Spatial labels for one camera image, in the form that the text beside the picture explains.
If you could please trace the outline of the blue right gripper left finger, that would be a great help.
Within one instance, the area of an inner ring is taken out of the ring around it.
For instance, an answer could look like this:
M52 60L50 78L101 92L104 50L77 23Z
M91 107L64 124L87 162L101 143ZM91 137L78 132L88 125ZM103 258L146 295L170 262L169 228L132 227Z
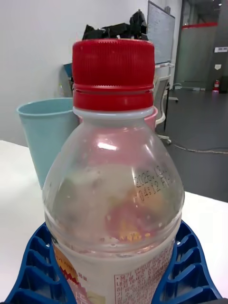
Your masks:
M75 304L73 292L54 258L51 234L42 224L27 243L17 280L6 304Z

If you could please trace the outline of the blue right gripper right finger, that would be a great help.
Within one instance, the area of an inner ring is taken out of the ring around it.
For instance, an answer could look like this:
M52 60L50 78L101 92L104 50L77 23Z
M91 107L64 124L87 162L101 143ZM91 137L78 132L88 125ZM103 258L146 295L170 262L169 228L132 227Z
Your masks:
M221 299L200 241L182 221L173 254L152 299L153 304L200 304Z

